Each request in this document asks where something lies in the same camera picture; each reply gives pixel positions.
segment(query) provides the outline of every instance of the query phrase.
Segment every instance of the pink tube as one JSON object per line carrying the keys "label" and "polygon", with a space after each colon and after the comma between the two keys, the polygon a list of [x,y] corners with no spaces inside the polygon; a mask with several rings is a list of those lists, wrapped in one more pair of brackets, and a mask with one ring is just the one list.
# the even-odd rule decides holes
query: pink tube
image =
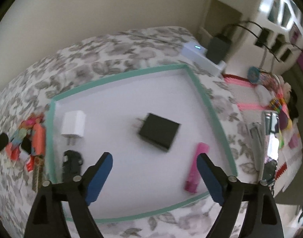
{"label": "pink tube", "polygon": [[192,166],[186,181],[186,185],[184,186],[184,189],[188,192],[196,193],[196,189],[198,187],[198,184],[201,179],[201,175],[198,171],[198,168],[196,166],[196,159],[198,158],[198,155],[202,153],[208,153],[209,151],[209,145],[205,143],[198,143],[198,146],[195,151],[195,155],[192,161]]}

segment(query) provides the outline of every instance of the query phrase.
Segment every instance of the pink stripe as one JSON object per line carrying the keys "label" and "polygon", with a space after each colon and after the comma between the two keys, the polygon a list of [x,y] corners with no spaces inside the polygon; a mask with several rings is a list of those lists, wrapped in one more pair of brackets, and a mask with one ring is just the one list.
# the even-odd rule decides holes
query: pink stripe
{"label": "pink stripe", "polygon": [[239,86],[243,86],[243,87],[255,87],[256,86],[250,82],[237,80],[237,79],[230,78],[230,77],[224,78],[224,80],[228,84],[235,84],[235,85],[239,85]]}
{"label": "pink stripe", "polygon": [[240,111],[245,111],[245,110],[265,110],[269,109],[268,106],[260,106],[258,104],[245,104],[245,103],[238,103],[238,109]]}

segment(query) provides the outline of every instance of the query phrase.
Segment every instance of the red trim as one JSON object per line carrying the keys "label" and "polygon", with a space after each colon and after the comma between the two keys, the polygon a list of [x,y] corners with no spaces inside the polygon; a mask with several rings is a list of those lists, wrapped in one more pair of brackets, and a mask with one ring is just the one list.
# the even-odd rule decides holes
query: red trim
{"label": "red trim", "polygon": [[249,80],[246,79],[246,78],[242,78],[242,77],[240,77],[240,76],[236,76],[236,75],[232,75],[232,74],[222,74],[222,76],[223,76],[224,78],[233,78],[233,79],[237,79],[237,80],[249,82]]}
{"label": "red trim", "polygon": [[277,180],[283,173],[284,171],[287,170],[287,164],[284,163],[276,172],[276,177],[275,177],[275,180]]}

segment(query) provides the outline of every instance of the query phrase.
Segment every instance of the floral tablecloth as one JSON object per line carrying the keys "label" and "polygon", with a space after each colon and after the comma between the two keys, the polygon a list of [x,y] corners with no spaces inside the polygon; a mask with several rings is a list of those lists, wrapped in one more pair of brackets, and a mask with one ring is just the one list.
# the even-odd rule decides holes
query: floral tablecloth
{"label": "floral tablecloth", "polygon": [[[182,45],[195,38],[180,27],[158,27],[118,32],[88,38],[36,62],[0,92],[0,133],[11,135],[31,112],[48,110],[50,99],[89,81],[139,68],[186,63],[200,79],[219,116],[238,168],[238,178],[255,182],[257,172],[247,146],[243,119],[228,85],[212,77],[197,64],[180,55]],[[23,162],[13,166],[6,153],[0,153],[0,216],[12,237],[23,237],[36,194],[31,190],[32,173]],[[220,206],[211,197],[162,215],[129,222],[99,224],[104,237],[205,237]],[[242,204],[232,238],[244,219]],[[79,237],[68,222],[71,237]]]}

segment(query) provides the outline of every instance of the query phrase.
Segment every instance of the metal bolt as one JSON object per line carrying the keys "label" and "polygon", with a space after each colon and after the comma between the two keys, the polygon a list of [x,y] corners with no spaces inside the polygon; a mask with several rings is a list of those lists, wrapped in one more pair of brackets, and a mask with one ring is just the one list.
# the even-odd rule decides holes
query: metal bolt
{"label": "metal bolt", "polygon": [[50,185],[50,181],[44,181],[43,182],[43,184],[42,184],[42,186],[44,186],[44,187],[47,187],[47,186],[49,186]]}
{"label": "metal bolt", "polygon": [[229,177],[228,177],[228,180],[229,180],[230,182],[236,182],[238,179],[237,179],[235,176],[229,176]]}
{"label": "metal bolt", "polygon": [[82,177],[81,176],[74,176],[73,181],[81,181]]}
{"label": "metal bolt", "polygon": [[265,180],[260,180],[259,183],[260,183],[261,185],[263,185],[263,186],[267,186],[267,185],[268,185],[268,184],[267,184],[267,181],[265,181]]}

